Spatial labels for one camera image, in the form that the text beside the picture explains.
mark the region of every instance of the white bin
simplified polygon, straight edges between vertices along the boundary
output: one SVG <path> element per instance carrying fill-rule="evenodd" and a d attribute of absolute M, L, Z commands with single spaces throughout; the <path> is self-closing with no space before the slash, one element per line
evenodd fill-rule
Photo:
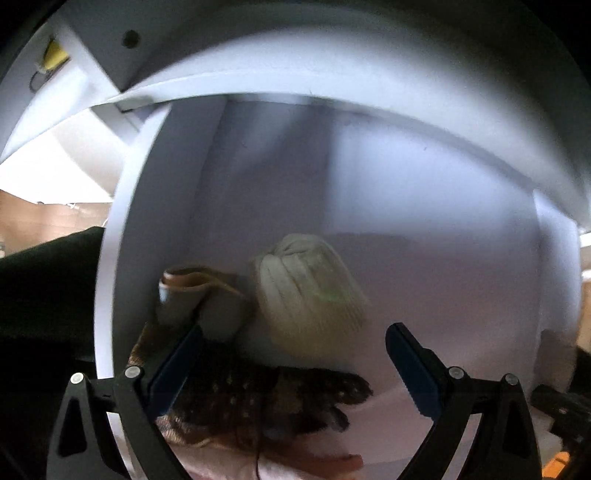
<path fill-rule="evenodd" d="M 375 397 L 325 441 L 368 464 L 393 462 L 430 428 L 385 351 L 394 321 L 445 364 L 491 380 L 513 372 L 529 391 L 541 330 L 576 333 L 576 225 L 478 155 L 420 130 L 321 105 L 210 96 L 160 106 L 135 143 L 103 242 L 99 376 L 124 367 L 163 269 L 246 273 L 256 254 L 304 232 L 338 250 L 372 304 L 344 367 Z"/>
<path fill-rule="evenodd" d="M 574 346 L 570 217 L 585 217 L 588 202 L 533 96 L 502 62 L 455 33 L 436 38 L 425 19 L 240 8 L 249 15 L 229 9 L 162 47 L 155 73 L 115 99 L 161 103 L 135 140 L 103 241 L 99 376 L 124 367 L 165 268 L 246 273 L 299 232 L 326 238 L 371 301 L 342 367 L 375 396 L 347 410 L 346 433 L 322 436 L 360 453 L 371 480 L 395 478 L 430 428 L 385 351 L 392 322 L 473 377 L 513 372 L 527 394 L 540 381 L 563 388 L 572 364 L 540 362 L 540 339 L 549 330 Z M 319 14 L 339 25 L 309 26 Z M 242 18 L 258 26 L 227 28 Z M 534 413 L 534 424 L 544 458 L 558 441 L 547 419 Z"/>

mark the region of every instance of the metal screw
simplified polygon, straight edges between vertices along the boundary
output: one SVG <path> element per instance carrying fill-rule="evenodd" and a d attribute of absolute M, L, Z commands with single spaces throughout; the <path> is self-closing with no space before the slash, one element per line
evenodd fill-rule
<path fill-rule="evenodd" d="M 72 382 L 74 385 L 79 384 L 83 380 L 84 380 L 84 374 L 81 374 L 80 372 L 78 372 L 70 377 L 70 382 Z"/>
<path fill-rule="evenodd" d="M 464 370 L 462 370 L 460 367 L 451 367 L 448 372 L 449 376 L 455 378 L 456 380 L 464 378 Z"/>
<path fill-rule="evenodd" d="M 505 375 L 505 381 L 509 385 L 513 385 L 513 386 L 519 384 L 519 378 L 517 378 L 517 375 L 514 375 L 514 374 L 506 374 Z"/>
<path fill-rule="evenodd" d="M 135 378 L 141 372 L 142 372 L 142 369 L 140 367 L 136 367 L 135 365 L 132 365 L 131 367 L 129 367 L 125 370 L 125 376 L 127 378 Z"/>

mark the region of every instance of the blue gripper pad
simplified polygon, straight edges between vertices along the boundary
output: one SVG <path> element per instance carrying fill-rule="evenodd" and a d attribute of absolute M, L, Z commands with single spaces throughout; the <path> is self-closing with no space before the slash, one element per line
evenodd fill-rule
<path fill-rule="evenodd" d="M 443 364 L 403 323 L 394 323 L 386 331 L 386 350 L 421 415 L 435 421 L 442 408 L 443 386 L 437 377 Z"/>

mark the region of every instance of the small hole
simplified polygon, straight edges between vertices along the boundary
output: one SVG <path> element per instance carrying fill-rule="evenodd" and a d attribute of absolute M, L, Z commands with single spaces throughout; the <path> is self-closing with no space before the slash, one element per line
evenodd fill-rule
<path fill-rule="evenodd" d="M 123 34 L 123 41 L 121 44 L 125 48 L 135 48 L 139 45 L 139 33 L 135 30 L 128 30 Z"/>

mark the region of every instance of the dark cloth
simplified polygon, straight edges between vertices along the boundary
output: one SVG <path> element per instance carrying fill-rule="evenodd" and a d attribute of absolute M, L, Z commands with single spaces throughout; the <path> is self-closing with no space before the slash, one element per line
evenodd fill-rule
<path fill-rule="evenodd" d="M 46 340 L 93 355 L 103 232 L 92 227 L 0 260 L 0 338 Z"/>
<path fill-rule="evenodd" d="M 103 232 L 89 228 L 0 259 L 2 479 L 45 478 L 71 374 L 96 378 L 93 311 Z"/>

